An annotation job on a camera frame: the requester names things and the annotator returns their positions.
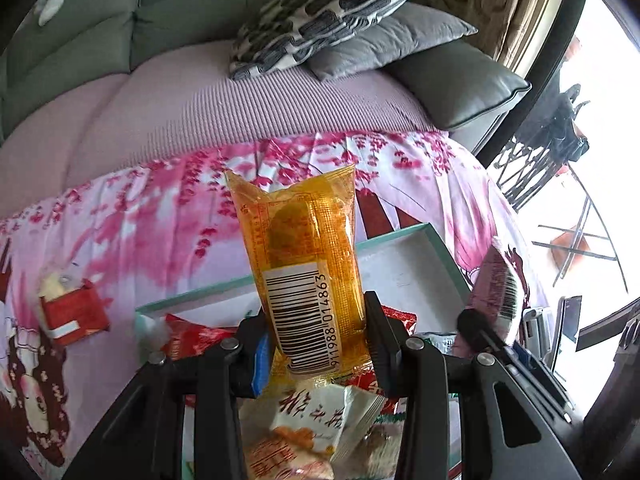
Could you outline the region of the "green white corn packet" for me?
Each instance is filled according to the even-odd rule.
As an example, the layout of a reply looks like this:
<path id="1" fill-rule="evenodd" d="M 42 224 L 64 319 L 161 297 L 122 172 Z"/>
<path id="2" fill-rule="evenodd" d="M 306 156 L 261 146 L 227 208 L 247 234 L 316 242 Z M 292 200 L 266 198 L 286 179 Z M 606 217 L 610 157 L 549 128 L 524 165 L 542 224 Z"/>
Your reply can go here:
<path id="1" fill-rule="evenodd" d="M 456 342 L 457 335 L 455 333 L 446 333 L 446 334 L 427 334 L 426 340 L 438 349 L 445 356 L 452 355 L 452 349 L 454 348 L 454 343 Z"/>

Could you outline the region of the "red Rossi snack packet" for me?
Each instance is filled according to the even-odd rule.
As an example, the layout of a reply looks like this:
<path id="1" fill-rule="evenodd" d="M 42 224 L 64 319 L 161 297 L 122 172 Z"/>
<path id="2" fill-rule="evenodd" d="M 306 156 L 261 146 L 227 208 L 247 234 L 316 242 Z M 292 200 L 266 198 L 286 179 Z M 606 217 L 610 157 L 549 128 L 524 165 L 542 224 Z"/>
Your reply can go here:
<path id="1" fill-rule="evenodd" d="M 162 351 L 173 361 L 199 356 L 209 347 L 235 334 L 234 328 L 207 327 L 170 313 L 165 315 L 165 324 L 168 339 L 163 344 Z"/>

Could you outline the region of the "beige barcode snack packet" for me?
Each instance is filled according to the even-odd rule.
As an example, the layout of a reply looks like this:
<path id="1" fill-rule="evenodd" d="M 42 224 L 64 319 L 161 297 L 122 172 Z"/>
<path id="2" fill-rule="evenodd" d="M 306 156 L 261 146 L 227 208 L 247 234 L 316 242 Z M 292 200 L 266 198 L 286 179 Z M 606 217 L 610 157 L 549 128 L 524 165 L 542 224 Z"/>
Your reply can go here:
<path id="1" fill-rule="evenodd" d="M 244 458 L 249 479 L 335 478 L 326 458 L 278 436 L 269 436 L 247 446 Z"/>

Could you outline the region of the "round rice cracker packet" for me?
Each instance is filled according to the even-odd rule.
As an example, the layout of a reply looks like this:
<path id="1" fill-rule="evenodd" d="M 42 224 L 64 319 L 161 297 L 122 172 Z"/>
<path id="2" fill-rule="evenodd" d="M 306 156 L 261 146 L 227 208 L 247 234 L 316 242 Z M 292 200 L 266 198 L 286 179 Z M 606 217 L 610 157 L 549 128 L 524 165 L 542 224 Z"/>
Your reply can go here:
<path id="1" fill-rule="evenodd" d="M 356 446 L 346 479 L 393 479 L 400 454 L 403 422 L 377 422 Z"/>

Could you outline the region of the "white orange snack packet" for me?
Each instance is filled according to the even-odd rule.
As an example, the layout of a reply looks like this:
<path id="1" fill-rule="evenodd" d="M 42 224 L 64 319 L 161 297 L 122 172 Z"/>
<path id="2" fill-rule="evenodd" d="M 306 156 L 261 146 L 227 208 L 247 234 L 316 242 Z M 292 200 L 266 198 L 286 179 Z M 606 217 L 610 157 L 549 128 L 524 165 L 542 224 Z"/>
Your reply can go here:
<path id="1" fill-rule="evenodd" d="M 278 437 L 306 451 L 346 462 L 382 412 L 386 399 L 357 386 L 269 386 L 240 409 L 242 443 L 247 448 Z"/>

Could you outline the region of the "pink snack packet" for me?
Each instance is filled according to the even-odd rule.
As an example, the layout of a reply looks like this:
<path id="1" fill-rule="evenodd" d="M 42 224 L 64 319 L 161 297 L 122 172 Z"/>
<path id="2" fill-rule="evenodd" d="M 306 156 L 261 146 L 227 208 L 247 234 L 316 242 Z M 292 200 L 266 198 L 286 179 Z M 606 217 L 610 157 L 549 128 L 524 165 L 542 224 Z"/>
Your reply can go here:
<path id="1" fill-rule="evenodd" d="M 482 312 L 496 334 L 506 344 L 513 344 L 529 296 L 522 256 L 494 237 L 478 270 L 468 308 Z"/>

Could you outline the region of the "teal rimmed white tray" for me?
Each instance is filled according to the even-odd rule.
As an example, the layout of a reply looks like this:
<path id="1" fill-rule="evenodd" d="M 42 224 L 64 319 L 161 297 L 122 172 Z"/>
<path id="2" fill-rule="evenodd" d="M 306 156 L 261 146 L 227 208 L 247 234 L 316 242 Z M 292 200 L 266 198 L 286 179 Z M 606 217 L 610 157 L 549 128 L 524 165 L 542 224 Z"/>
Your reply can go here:
<path id="1" fill-rule="evenodd" d="M 412 340 L 392 307 L 418 318 L 422 332 L 451 332 L 469 285 L 432 226 L 410 226 L 372 238 L 363 255 L 339 230 L 310 256 L 285 255 L 271 243 L 253 275 L 186 292 L 139 308 L 134 332 L 143 362 L 165 357 L 166 315 L 180 308 L 224 339 L 180 370 L 164 368 L 156 403 L 168 414 L 152 421 L 152 448 L 167 450 L 163 468 L 180 471 L 182 399 L 195 394 L 192 453 L 200 478 L 243 479 L 250 438 L 241 406 L 262 398 L 261 424 L 278 420 L 324 460 L 342 460 L 389 396 L 409 401 L 410 451 L 426 443 L 418 427 L 426 401 L 409 390 L 402 368 L 424 368 L 433 351 Z"/>

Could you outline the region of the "red white striped packet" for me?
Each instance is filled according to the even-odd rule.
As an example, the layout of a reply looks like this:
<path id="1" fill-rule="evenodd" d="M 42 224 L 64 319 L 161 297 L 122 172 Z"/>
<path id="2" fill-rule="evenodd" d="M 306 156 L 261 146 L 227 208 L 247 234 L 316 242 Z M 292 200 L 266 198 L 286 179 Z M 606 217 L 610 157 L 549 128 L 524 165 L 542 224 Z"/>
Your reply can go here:
<path id="1" fill-rule="evenodd" d="M 54 299 L 41 296 L 40 304 L 47 334 L 61 346 L 110 329 L 107 302 L 100 298 L 92 281 L 83 280 L 78 289 Z"/>

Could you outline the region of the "clear wrapped white pastry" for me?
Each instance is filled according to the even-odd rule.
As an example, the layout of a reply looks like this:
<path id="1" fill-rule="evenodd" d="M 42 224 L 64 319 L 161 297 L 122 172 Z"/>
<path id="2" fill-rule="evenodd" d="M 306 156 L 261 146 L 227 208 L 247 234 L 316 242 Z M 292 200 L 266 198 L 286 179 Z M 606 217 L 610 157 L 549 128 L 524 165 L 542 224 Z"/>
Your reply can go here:
<path id="1" fill-rule="evenodd" d="M 73 292 L 76 288 L 77 283 L 68 275 L 52 272 L 41 280 L 39 297 L 49 302 Z"/>

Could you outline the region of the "cartoon print pink tablecloth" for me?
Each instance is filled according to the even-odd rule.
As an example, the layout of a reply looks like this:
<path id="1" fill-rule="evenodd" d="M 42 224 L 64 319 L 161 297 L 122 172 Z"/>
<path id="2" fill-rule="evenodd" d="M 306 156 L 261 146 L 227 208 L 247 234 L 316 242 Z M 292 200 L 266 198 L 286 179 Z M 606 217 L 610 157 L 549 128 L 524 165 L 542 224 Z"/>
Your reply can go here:
<path id="1" fill-rule="evenodd" d="M 106 174 L 1 222 L 1 439 L 61 478 L 138 366 L 138 307 L 250 273 L 226 175 L 275 191 L 355 170 L 358 240 L 428 223 L 474 281 L 493 242 L 547 299 L 530 237 L 477 159 L 440 131 L 345 131 L 206 148 Z M 39 315 L 54 272 L 89 282 L 110 326 L 68 347 Z"/>

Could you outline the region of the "grey pillow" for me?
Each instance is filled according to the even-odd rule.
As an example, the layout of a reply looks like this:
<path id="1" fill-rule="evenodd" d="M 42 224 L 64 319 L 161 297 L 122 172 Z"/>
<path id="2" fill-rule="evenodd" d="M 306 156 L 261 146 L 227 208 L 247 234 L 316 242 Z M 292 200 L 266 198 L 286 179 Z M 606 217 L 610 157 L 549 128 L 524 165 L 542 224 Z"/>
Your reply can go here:
<path id="1" fill-rule="evenodd" d="M 477 33 L 452 14 L 405 3 L 378 24 L 314 54 L 306 65 L 321 81 L 341 79 Z"/>

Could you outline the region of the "pink sofa seat cover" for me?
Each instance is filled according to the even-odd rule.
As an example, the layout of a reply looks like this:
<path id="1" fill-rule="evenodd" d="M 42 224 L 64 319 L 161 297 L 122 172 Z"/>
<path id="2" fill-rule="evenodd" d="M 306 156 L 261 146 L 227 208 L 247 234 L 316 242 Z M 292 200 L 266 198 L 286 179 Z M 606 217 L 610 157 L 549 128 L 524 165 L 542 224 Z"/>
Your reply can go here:
<path id="1" fill-rule="evenodd" d="M 228 76 L 230 44 L 157 55 L 132 74 L 65 92 L 25 118 L 1 148 L 1 214 L 153 159 L 259 139 L 433 125 L 380 70 L 320 81 L 303 67 L 251 80 Z"/>

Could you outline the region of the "black white patterned pillow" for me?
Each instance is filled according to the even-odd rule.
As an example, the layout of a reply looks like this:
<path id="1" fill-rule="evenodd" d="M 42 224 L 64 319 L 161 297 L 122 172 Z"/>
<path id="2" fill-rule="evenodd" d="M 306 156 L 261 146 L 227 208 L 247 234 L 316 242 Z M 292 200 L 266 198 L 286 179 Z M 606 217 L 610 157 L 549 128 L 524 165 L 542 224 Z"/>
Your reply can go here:
<path id="1" fill-rule="evenodd" d="M 252 79 L 303 64 L 378 24 L 408 0 L 269 0 L 238 31 L 229 76 Z"/>

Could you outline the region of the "grey green sofa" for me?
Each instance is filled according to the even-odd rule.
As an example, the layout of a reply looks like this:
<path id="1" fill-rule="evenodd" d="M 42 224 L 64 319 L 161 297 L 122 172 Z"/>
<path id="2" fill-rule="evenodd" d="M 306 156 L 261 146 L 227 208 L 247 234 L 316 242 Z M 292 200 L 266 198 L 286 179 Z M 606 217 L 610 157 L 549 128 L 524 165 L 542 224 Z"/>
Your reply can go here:
<path id="1" fill-rule="evenodd" d="M 40 107 L 86 82 L 131 73 L 191 44 L 232 39 L 269 1 L 65 0 L 47 22 L 32 12 L 6 47 L 3 130 L 11 133 Z M 356 11 L 346 18 L 348 39 L 311 55 L 309 68 L 327 81 L 386 70 L 441 129 L 489 126 L 529 92 L 526 80 L 468 43 L 468 28 L 453 15 L 436 12 L 436 32 L 404 54 L 372 44 L 381 23 L 363 23 Z"/>

